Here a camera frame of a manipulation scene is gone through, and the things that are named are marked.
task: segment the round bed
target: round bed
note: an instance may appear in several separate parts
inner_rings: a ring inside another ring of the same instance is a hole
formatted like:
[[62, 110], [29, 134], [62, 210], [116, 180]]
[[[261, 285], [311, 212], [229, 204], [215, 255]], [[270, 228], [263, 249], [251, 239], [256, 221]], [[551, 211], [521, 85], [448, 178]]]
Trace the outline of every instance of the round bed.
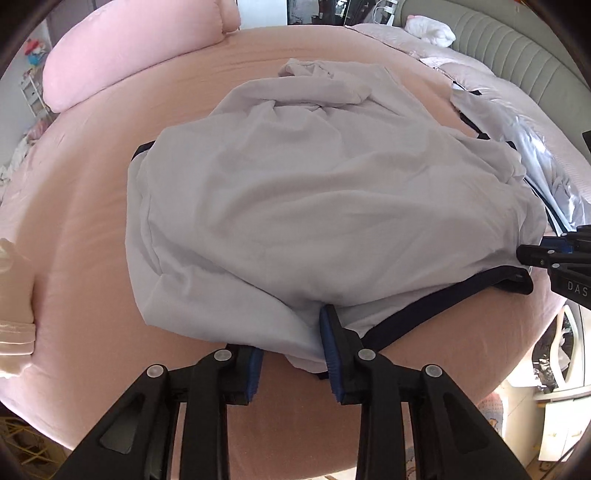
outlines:
[[[74, 448], [149, 365], [198, 361], [221, 345], [146, 326], [125, 259], [127, 169], [170, 125], [206, 116], [235, 86], [275, 76], [290, 57], [380, 63], [442, 124], [476, 134], [449, 102], [452, 81], [376, 40], [339, 27], [240, 31], [139, 72], [62, 113], [18, 171], [0, 236], [37, 273], [33, 365], [0, 380], [0, 401]], [[529, 296], [488, 288], [382, 351], [400, 365], [441, 365], [477, 402], [510, 373], [563, 304], [545, 271]], [[311, 478], [356, 462], [360, 409], [327, 381], [266, 353], [249, 408], [228, 412], [236, 478]]]

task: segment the pink pillow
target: pink pillow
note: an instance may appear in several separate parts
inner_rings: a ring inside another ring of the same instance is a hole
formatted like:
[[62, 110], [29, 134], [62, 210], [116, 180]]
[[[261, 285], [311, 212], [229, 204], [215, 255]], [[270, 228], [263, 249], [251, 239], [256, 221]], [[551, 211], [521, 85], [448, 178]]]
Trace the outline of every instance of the pink pillow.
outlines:
[[221, 42], [239, 26], [235, 0], [113, 0], [51, 51], [43, 98], [63, 112], [152, 65]]

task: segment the white cloth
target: white cloth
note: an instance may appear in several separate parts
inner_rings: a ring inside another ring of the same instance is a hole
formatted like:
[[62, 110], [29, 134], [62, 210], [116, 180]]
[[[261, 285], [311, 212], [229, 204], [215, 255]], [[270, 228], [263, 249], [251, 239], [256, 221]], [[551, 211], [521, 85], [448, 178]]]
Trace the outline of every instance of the white cloth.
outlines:
[[463, 89], [452, 90], [452, 104], [493, 140], [515, 144], [527, 179], [552, 207], [566, 231], [591, 222], [591, 206], [521, 115]]
[[422, 15], [409, 15], [404, 29], [414, 37], [438, 47], [449, 47], [456, 41], [456, 35], [449, 25]]
[[131, 163], [126, 251], [149, 325], [323, 371], [323, 304], [364, 335], [540, 241], [544, 207], [507, 145], [440, 126], [382, 66], [279, 75]]
[[367, 23], [353, 25], [347, 28], [355, 30], [366, 37], [378, 40], [388, 47], [402, 51], [434, 69], [446, 63], [457, 63], [472, 67], [481, 73], [494, 76], [490, 68], [482, 62], [451, 48], [441, 48], [437, 45], [421, 41], [417, 37], [413, 37], [411, 34], [405, 32], [402, 28]]

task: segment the bed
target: bed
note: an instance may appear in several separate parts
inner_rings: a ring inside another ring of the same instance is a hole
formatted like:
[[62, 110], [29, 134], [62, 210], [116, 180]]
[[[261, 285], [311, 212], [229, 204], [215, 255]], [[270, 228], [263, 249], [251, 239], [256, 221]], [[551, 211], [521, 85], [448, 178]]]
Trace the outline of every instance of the bed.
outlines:
[[[339, 27], [240, 31], [62, 113], [16, 173], [0, 208], [0, 236], [15, 242], [37, 272], [33, 365], [18, 378], [0, 380], [0, 401], [41, 432], [74, 448], [147, 366], [184, 367], [221, 346], [142, 321], [125, 261], [127, 169], [135, 149], [163, 128], [206, 116], [233, 87], [275, 76], [290, 57], [383, 64], [442, 125], [476, 136], [449, 102], [448, 76]], [[545, 271], [534, 269], [532, 278], [531, 295], [488, 288], [382, 353], [412, 368], [441, 365], [478, 402], [564, 303], [550, 291]], [[256, 401], [230, 409], [228, 423], [238, 478], [311, 478], [356, 461], [359, 409], [337, 405], [326, 381], [281, 355], [266, 354]]]

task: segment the folded pink fabric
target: folded pink fabric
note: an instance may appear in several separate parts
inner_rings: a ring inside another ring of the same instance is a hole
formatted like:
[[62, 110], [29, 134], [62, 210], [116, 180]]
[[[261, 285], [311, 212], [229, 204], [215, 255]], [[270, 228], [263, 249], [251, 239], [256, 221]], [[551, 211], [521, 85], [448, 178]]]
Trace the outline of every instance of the folded pink fabric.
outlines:
[[63, 112], [152, 65], [221, 42], [239, 26], [235, 0], [113, 0], [50, 52], [43, 98]]
[[0, 239], [0, 377], [20, 375], [35, 347], [33, 267], [14, 244]]

